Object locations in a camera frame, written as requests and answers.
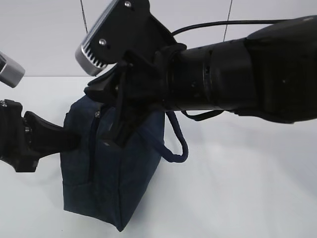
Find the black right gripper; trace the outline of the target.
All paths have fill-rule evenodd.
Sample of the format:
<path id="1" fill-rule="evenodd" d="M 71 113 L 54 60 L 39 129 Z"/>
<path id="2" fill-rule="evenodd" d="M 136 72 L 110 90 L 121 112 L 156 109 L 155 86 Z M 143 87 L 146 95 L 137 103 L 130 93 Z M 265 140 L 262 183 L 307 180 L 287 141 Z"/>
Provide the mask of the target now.
<path id="1" fill-rule="evenodd" d="M 186 49 L 128 49 L 114 68 L 88 84 L 84 92 L 93 101 L 117 103 L 113 123 L 101 136 L 106 146 L 123 149 L 151 110 L 188 109 L 185 84 L 176 82 L 177 63 Z"/>

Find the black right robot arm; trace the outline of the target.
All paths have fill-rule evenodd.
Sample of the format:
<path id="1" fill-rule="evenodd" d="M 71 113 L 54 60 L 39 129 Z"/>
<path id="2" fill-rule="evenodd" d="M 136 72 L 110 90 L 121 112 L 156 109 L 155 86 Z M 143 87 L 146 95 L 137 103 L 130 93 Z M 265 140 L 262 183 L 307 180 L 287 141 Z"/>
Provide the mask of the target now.
<path id="1" fill-rule="evenodd" d="M 125 146 L 153 111 L 224 111 L 293 124 L 317 117 L 317 18 L 278 20 L 249 36 L 188 49 L 172 40 L 153 51 L 129 50 L 85 89 L 117 108 L 105 142 Z"/>

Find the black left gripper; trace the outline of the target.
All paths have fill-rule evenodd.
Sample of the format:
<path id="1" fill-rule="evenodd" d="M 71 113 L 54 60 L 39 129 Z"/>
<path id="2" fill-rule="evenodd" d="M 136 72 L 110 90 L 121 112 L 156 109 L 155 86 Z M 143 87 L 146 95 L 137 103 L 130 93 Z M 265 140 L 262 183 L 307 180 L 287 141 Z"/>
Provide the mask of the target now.
<path id="1" fill-rule="evenodd" d="M 21 116 L 22 105 L 0 101 L 0 160 L 17 173 L 33 173 L 40 158 L 72 151 L 81 136 L 55 125 L 33 112 Z"/>

